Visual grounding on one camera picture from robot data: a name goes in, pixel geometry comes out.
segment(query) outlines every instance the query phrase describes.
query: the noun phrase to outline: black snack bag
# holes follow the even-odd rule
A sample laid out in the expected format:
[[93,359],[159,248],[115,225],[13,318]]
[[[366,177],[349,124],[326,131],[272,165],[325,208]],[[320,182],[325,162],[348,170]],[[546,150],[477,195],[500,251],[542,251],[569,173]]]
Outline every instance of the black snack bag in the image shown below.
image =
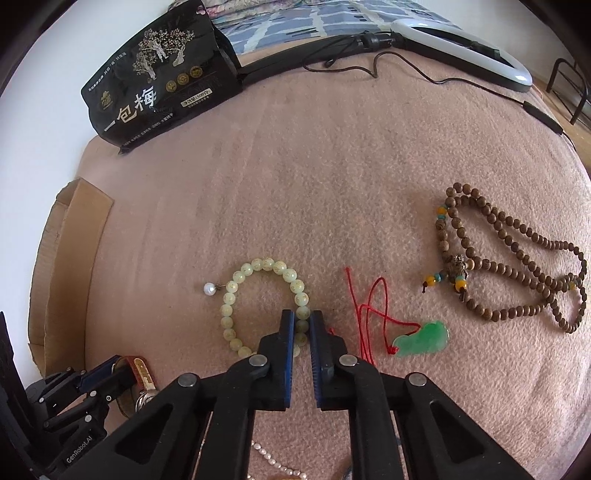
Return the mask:
[[202,1],[188,0],[127,41],[82,98],[99,136],[125,153],[239,93],[238,68]]

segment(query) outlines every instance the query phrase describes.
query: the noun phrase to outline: cardboard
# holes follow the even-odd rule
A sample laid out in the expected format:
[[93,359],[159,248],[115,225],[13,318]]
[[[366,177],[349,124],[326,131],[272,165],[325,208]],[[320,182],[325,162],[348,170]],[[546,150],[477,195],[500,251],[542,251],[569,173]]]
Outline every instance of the cardboard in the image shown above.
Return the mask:
[[31,283],[29,348],[44,377],[85,368],[86,306],[100,236],[113,200],[84,179],[56,196]]

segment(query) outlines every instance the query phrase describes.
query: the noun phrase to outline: power cord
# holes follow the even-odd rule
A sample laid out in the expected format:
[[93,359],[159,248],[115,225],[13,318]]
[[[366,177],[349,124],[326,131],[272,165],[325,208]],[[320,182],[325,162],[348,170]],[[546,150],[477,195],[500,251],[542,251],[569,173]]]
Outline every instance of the power cord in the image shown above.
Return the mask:
[[369,70],[365,67],[359,66],[359,65],[354,65],[351,67],[345,67],[342,69],[329,69],[330,66],[332,66],[336,60],[339,58],[339,56],[350,46],[351,44],[349,44],[348,46],[344,47],[343,50],[340,52],[339,55],[337,55],[334,59],[331,60],[327,60],[326,62],[324,62],[324,66],[325,69],[314,69],[311,67],[308,67],[308,65],[304,64],[302,65],[304,67],[304,69],[306,69],[308,72],[314,72],[314,73],[341,73],[341,72],[350,72],[352,70],[361,70],[362,72],[367,73],[368,75],[370,75],[372,78],[377,79],[378,78],[378,59],[384,55],[394,55],[395,57],[398,57],[399,59],[401,59],[402,61],[404,61],[404,63],[406,63],[407,65],[409,65],[411,68],[413,68],[421,77],[423,77],[424,79],[426,79],[428,82],[434,84],[434,85],[443,85],[444,83],[448,83],[448,82],[462,82],[462,83],[467,83],[468,85],[472,85],[474,87],[479,88],[480,90],[484,90],[485,92],[491,93],[497,97],[501,97],[504,98],[506,100],[510,100],[513,103],[516,103],[517,105],[521,105],[521,107],[523,108],[523,110],[525,110],[528,114],[530,114],[531,116],[537,118],[540,122],[542,122],[545,126],[547,126],[548,128],[550,128],[554,133],[556,133],[559,136],[563,136],[566,137],[568,139],[568,141],[570,142],[570,144],[573,146],[574,151],[577,151],[577,148],[574,146],[574,142],[571,140],[571,138],[565,133],[564,129],[562,128],[562,126],[556,121],[554,120],[552,117],[550,117],[549,115],[547,115],[546,113],[544,113],[542,110],[540,110],[539,108],[537,108],[535,105],[524,101],[521,102],[520,100],[517,100],[515,98],[512,98],[508,95],[504,95],[503,93],[499,93],[495,90],[492,90],[488,87],[485,87],[484,85],[480,85],[478,83],[475,83],[471,80],[467,80],[467,79],[463,79],[463,78],[459,78],[459,77],[448,77],[445,78],[443,80],[434,80],[432,79],[429,75],[427,75],[426,73],[424,73],[420,68],[418,68],[414,63],[412,63],[411,61],[407,60],[405,57],[403,57],[402,55],[400,55],[400,53],[395,52],[395,51],[382,51],[378,54],[376,54],[376,56],[374,57],[374,68],[373,71]]

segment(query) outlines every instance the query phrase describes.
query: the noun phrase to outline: white wall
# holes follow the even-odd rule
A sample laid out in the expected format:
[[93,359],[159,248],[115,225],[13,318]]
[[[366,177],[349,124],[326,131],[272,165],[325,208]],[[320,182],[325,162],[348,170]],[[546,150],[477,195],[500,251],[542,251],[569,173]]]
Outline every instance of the white wall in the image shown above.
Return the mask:
[[548,81],[557,58],[572,56],[550,27],[519,0],[417,0],[458,27],[490,41]]
[[0,310],[25,385],[40,378],[27,319],[41,233],[95,136],[80,89],[168,3],[78,0],[33,45],[0,97]]

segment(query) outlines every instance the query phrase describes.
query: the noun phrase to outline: green jade pendant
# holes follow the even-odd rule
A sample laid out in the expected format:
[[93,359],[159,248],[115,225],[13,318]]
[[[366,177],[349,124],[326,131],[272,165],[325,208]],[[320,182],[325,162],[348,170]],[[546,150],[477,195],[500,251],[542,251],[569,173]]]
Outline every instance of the green jade pendant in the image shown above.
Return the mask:
[[440,352],[447,346],[449,332],[439,320],[426,323],[417,333],[396,337],[392,346],[398,348],[397,356]]

